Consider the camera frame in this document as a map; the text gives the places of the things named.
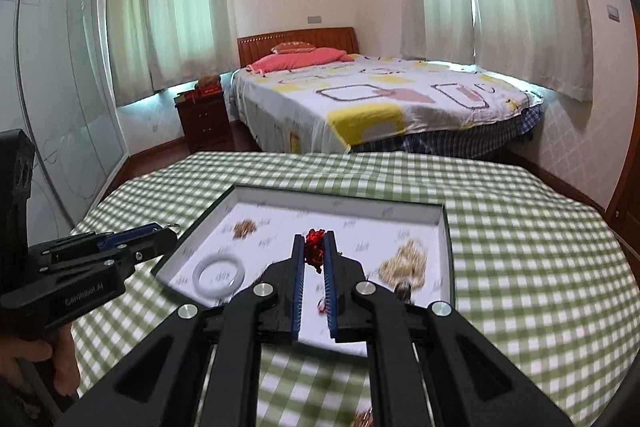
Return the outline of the person's left hand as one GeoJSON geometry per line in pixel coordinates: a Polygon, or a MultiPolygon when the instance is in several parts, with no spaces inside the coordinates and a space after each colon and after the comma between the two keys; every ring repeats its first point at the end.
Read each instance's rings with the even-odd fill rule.
{"type": "Polygon", "coordinates": [[[1,335],[1,376],[15,389],[30,392],[30,384],[18,366],[19,359],[29,362],[52,360],[55,368],[53,386],[60,395],[73,395],[79,387],[72,324],[66,324],[40,340],[1,335]]]}

